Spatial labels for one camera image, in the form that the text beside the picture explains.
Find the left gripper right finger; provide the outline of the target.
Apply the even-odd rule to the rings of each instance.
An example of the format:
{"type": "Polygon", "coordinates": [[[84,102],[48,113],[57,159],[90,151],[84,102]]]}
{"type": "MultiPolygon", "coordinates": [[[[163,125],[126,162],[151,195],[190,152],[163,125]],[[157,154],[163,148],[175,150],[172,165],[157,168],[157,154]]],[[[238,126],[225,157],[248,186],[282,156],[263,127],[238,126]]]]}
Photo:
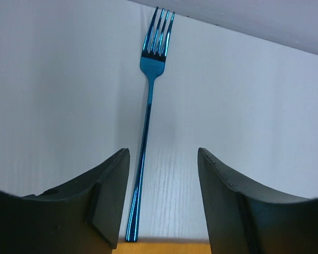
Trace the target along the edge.
{"type": "Polygon", "coordinates": [[[204,148],[198,173],[212,253],[318,253],[318,198],[258,183],[204,148]]]}

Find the orange Mickey Mouse cloth placemat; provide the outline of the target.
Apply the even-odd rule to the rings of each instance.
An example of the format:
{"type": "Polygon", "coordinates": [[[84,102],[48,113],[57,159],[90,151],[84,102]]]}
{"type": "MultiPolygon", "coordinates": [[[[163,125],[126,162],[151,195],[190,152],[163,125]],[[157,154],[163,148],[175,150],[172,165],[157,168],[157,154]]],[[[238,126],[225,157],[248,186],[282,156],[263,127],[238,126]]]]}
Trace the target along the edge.
{"type": "Polygon", "coordinates": [[[174,243],[174,242],[122,242],[113,250],[113,254],[211,254],[210,244],[208,243],[174,243]]]}

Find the blue metallic fork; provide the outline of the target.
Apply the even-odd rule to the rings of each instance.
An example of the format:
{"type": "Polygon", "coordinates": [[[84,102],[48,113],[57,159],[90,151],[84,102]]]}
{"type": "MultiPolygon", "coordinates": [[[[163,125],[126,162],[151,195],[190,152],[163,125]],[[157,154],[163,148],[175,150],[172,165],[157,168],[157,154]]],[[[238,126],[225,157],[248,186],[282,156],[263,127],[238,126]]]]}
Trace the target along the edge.
{"type": "Polygon", "coordinates": [[[157,7],[152,16],[142,47],[140,69],[148,81],[148,95],[137,172],[126,227],[126,242],[137,242],[138,240],[145,155],[149,132],[149,122],[151,117],[154,83],[156,78],[161,76],[165,70],[166,57],[169,48],[174,17],[174,12],[171,13],[169,10],[166,11],[165,9],[160,10],[157,7]]]}

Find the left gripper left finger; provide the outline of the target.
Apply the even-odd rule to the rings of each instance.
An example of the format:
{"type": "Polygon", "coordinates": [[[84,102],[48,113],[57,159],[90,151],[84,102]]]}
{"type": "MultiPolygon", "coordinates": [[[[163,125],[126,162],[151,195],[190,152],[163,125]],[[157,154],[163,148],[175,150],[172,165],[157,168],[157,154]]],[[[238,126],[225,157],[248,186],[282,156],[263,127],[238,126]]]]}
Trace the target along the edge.
{"type": "Polygon", "coordinates": [[[130,153],[40,195],[0,190],[0,253],[112,253],[117,247],[130,153]]]}

